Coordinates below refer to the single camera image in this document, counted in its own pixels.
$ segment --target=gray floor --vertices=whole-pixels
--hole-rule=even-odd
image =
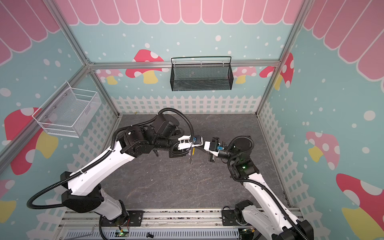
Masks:
[[[124,115],[119,127],[149,120],[154,115]],[[255,142],[251,159],[259,168],[269,187],[286,203],[281,183],[268,153],[254,114],[188,114],[195,135],[205,141],[219,137],[229,143],[238,135],[250,135]],[[180,126],[189,133],[187,125],[177,116]],[[192,164],[189,156],[168,158],[168,152],[143,154],[102,181],[104,190],[121,199],[131,209],[233,207],[253,196],[229,176],[227,165],[220,159],[208,161],[208,154],[195,150]]]

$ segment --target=white dot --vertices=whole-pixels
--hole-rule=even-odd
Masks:
[[[369,148],[367,148],[367,147],[363,147],[363,148],[362,148],[362,152],[363,152],[363,153],[369,153]]]
[[[373,119],[375,119],[375,117],[376,117],[376,113],[372,110],[366,111],[364,113],[364,119],[367,121],[372,121]]]
[[[4,97],[9,97],[11,95],[11,91],[8,88],[1,88],[0,94]]]
[[[357,206],[360,206],[360,199],[356,195],[356,193],[352,192],[351,190],[345,190],[343,191],[345,196],[347,196],[349,199],[351,199],[352,202],[356,203]]]
[[[32,149],[32,150],[29,150],[26,154],[25,154],[25,160],[29,163],[33,163],[33,159],[35,157],[35,149]]]
[[[324,151],[328,151],[329,150],[329,146],[326,143],[323,144],[322,148],[323,148]]]
[[[335,169],[335,165],[333,164],[333,162],[329,162],[329,163],[328,163],[328,167],[329,167],[329,169],[331,169],[331,170],[334,170],[334,169]]]

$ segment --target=metal grate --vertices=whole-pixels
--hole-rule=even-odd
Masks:
[[[188,61],[199,58],[200,63]],[[231,57],[171,58],[172,91],[231,90],[233,74]]]

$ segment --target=red mushroom cap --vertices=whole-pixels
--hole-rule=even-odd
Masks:
[[[289,53],[287,61],[283,66],[283,69],[280,72],[280,75],[283,76],[285,86],[289,88],[293,78],[293,55]]]
[[[134,62],[164,62],[164,60],[159,55],[147,49],[139,50],[136,56],[134,57],[133,61]],[[135,78],[137,76],[140,76],[144,72],[152,71],[152,70],[163,71],[163,72],[169,71],[168,68],[127,69],[125,72],[125,75],[127,75],[129,78]]]
[[[260,72],[259,75],[260,75],[260,77],[262,77],[262,78],[267,78],[267,77],[272,76],[274,70],[275,70],[275,67],[268,66],[268,67],[264,68],[264,69]]]

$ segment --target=mushroom illustration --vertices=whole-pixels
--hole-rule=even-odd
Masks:
[[[336,137],[320,132],[307,132],[306,138],[308,142],[314,145],[313,148],[308,149],[312,160],[318,162],[320,157],[324,155],[328,167],[334,170],[340,160],[340,147]]]
[[[255,67],[238,67],[235,68],[233,71],[233,76],[237,78],[236,83],[237,84],[243,84],[245,83],[245,76],[256,76],[256,68]]]
[[[38,108],[23,108],[12,112],[4,119],[5,135],[7,137],[5,143],[13,140],[32,120],[32,114],[36,110],[38,110]],[[34,160],[36,149],[39,150],[45,158],[50,158],[58,144],[59,139],[57,137],[48,135],[43,129],[40,129],[12,160],[10,165],[13,173],[21,175],[29,170]]]
[[[274,85],[274,87],[275,87],[275,89],[277,91],[280,90],[280,84],[281,84],[281,81],[283,79],[284,79],[284,82],[285,82],[285,86],[287,88],[289,88],[291,86],[292,78],[293,78],[293,70],[294,70],[293,67],[294,67],[293,55],[292,55],[292,53],[289,53],[288,59],[285,62],[284,66],[283,66],[283,69],[281,70],[279,76],[277,77],[277,80],[276,80],[275,85]],[[268,67],[264,68],[260,72],[260,77],[266,78],[266,77],[271,76],[272,73],[273,73],[273,70],[274,70],[274,67],[271,67],[271,66],[268,66]]]
[[[337,174],[336,183],[358,206],[341,209],[356,236],[362,240],[384,237],[384,190],[346,174]]]
[[[96,73],[103,83],[105,82],[105,79],[107,79],[107,83],[109,85],[116,85],[118,83],[114,76],[123,76],[123,74],[118,69],[98,69]]]
[[[147,49],[141,49],[137,52],[133,62],[164,62],[164,60],[156,53]],[[154,71],[168,72],[168,68],[148,68],[148,69],[127,69],[125,75],[129,78],[136,78],[143,74],[145,84],[154,84],[159,80],[155,76]]]

